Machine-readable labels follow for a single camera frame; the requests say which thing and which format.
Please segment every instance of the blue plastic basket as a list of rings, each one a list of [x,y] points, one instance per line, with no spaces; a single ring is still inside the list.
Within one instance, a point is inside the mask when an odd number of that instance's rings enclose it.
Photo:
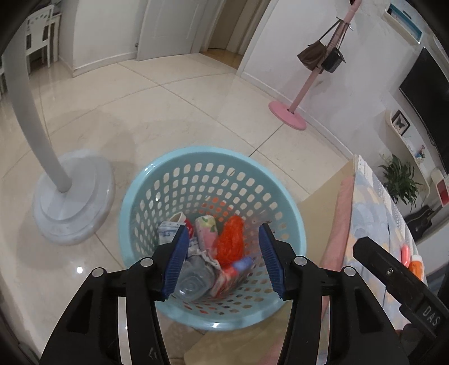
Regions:
[[[259,226],[269,222],[275,237],[290,242],[298,255],[306,253],[306,237],[295,202],[273,174],[246,156],[215,147],[183,148],[156,159],[137,175],[123,199],[119,240],[127,267],[153,254],[159,224],[179,211],[191,222],[214,215],[219,232],[227,218],[240,215],[245,254],[255,264],[226,298],[188,303],[172,295],[157,302],[164,315],[197,329],[232,330],[258,323],[282,306],[260,253]]]

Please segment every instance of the pink pole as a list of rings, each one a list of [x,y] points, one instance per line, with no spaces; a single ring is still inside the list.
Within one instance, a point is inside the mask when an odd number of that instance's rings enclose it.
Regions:
[[[352,18],[354,17],[357,9],[359,9],[360,4],[362,3],[362,0],[355,0],[354,4],[352,4],[352,6],[349,8],[348,13],[346,14],[346,16],[343,19],[343,23],[341,23],[339,25],[339,27],[337,28],[337,31],[335,32],[334,36],[332,37],[332,39],[330,40],[330,45],[329,48],[327,49],[326,55],[323,57],[323,59],[321,60],[321,62],[324,61],[324,59],[326,58],[326,56],[331,52],[332,49],[334,49],[334,47],[338,44],[338,41],[340,40],[341,35],[343,34],[344,31],[344,27],[345,24],[349,24],[352,20]],[[290,113],[294,113],[296,108],[298,107],[299,103],[304,99],[304,96],[307,94],[307,92],[310,90],[310,88],[313,85],[313,82],[315,81],[315,79],[318,77],[318,75],[320,74],[321,71],[321,62],[319,63],[319,65],[312,71],[312,73],[310,74],[310,76],[308,77],[307,81],[305,82],[305,84],[303,85],[302,89],[299,91],[298,96],[296,97],[296,99],[293,101],[293,103],[290,105],[290,108],[288,108],[288,111]]]

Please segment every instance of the black guitar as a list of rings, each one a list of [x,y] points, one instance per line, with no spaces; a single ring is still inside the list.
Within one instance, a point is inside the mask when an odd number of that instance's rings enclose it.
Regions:
[[[409,214],[404,218],[415,242],[432,226],[431,219],[441,210],[441,208],[443,207],[440,205],[437,209],[432,210],[428,205],[425,205],[417,212]]]

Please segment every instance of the pink round base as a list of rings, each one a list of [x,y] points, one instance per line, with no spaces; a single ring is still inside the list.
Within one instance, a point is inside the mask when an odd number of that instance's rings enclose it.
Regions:
[[[299,113],[290,113],[287,105],[279,101],[274,101],[268,104],[268,107],[278,119],[290,127],[298,130],[305,130],[307,128],[305,119]]]

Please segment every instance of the red and white cup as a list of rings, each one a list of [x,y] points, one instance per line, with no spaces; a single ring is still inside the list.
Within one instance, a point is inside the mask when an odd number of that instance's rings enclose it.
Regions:
[[[192,226],[192,223],[187,219],[185,214],[183,212],[178,212],[170,217],[170,222],[176,222],[185,224],[189,231],[189,238],[192,238],[194,236],[194,227]]]

